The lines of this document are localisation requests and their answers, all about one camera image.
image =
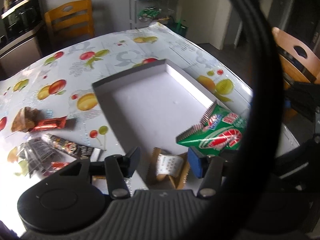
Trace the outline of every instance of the tablecloth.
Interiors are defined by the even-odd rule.
[[[50,132],[106,150],[101,159],[111,154],[123,155],[124,151],[93,95],[91,84],[120,71],[163,58],[171,60],[197,79],[233,112],[247,117],[251,88],[212,55],[159,23],[72,45],[0,82],[0,219],[8,228],[16,230],[18,234],[23,233],[16,210],[17,199],[37,182],[37,178],[15,177],[6,165],[9,151],[29,137],[29,134],[22,132],[11,132],[11,124],[18,110],[30,106],[39,109],[45,118],[76,118],[73,130]],[[267,138],[263,134],[263,125],[261,142]],[[285,126],[281,140],[280,154],[299,145]],[[135,190],[145,187],[145,184],[135,174],[131,186]]]

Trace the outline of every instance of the snack bag on top of oven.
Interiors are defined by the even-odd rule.
[[[195,146],[205,155],[218,155],[224,148],[238,149],[246,125],[246,119],[215,101],[204,113],[200,124],[178,135],[176,142],[187,147]]]

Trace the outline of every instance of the red candy wrapper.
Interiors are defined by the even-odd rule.
[[[52,118],[52,119],[44,119],[39,121],[36,126],[31,130],[31,132],[35,131],[44,131],[44,130],[50,130],[50,129],[61,129],[64,128],[66,125],[67,117],[61,117],[61,118]]]
[[[52,162],[51,166],[55,171],[61,170],[62,168],[64,168],[65,166],[69,165],[70,163],[66,163],[66,162]]]

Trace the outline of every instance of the chair backrest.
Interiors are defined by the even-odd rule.
[[[277,45],[282,48],[285,53],[289,53],[289,55],[287,55],[288,58],[295,60],[295,62],[298,61],[302,65],[302,69],[298,69],[287,58],[280,55],[284,72],[295,81],[310,83],[311,79],[311,82],[320,83],[320,59],[312,50],[302,41],[299,41],[297,38],[279,28],[274,27],[272,33]]]
[[[58,42],[85,34],[89,34],[91,38],[94,37],[91,0],[63,4],[46,12],[44,19],[53,46]]]

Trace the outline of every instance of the metal bolt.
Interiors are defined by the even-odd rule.
[[[112,191],[112,194],[115,197],[124,197],[128,194],[128,191],[123,188],[117,188]]]
[[[199,193],[202,197],[212,197],[216,194],[216,191],[213,188],[203,188]]]

